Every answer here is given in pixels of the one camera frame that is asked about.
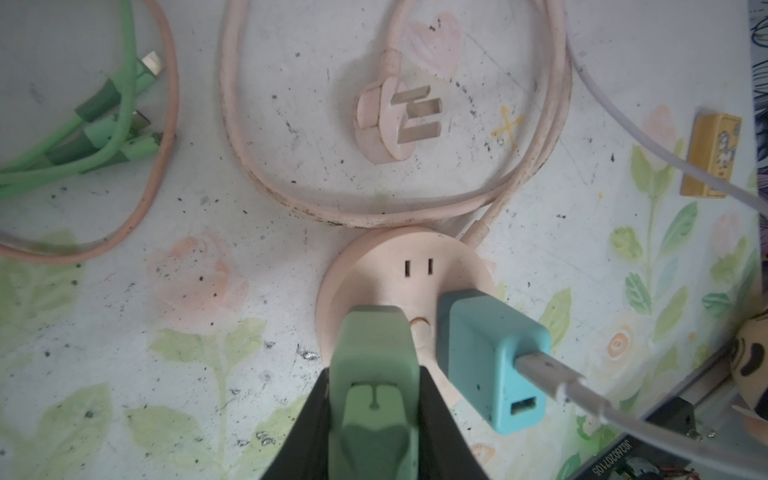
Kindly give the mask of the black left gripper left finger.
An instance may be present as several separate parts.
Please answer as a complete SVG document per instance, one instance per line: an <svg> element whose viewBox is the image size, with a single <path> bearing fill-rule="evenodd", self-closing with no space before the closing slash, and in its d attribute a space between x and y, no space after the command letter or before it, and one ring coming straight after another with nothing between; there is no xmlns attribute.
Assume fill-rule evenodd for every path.
<svg viewBox="0 0 768 480"><path fill-rule="evenodd" d="M328 479L329 369L323 369L262 480Z"/></svg>

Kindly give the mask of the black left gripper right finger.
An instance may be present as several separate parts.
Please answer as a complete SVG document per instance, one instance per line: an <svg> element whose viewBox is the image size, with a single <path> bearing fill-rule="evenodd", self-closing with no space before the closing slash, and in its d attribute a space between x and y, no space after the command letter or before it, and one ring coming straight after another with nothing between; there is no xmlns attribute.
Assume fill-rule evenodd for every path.
<svg viewBox="0 0 768 480"><path fill-rule="evenodd" d="M420 367L418 433L418 479L489 479L424 366Z"/></svg>

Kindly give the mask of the green USB charger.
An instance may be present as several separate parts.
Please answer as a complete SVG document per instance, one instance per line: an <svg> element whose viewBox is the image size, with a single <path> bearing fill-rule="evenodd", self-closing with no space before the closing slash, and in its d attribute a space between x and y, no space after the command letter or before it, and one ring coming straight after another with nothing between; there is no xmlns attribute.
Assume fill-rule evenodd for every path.
<svg viewBox="0 0 768 480"><path fill-rule="evenodd" d="M329 369L331 479L415 479L420 366L394 306L357 306L341 322Z"/></svg>

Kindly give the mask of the teal USB charger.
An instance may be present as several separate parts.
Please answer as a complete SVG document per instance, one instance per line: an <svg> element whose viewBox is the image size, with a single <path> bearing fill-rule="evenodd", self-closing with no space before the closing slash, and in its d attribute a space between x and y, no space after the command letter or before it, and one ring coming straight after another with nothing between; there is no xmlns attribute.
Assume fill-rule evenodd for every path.
<svg viewBox="0 0 768 480"><path fill-rule="evenodd" d="M547 397L515 361L551 351L545 326L476 289L443 294L437 318L441 371L495 432L509 435L542 421Z"/></svg>

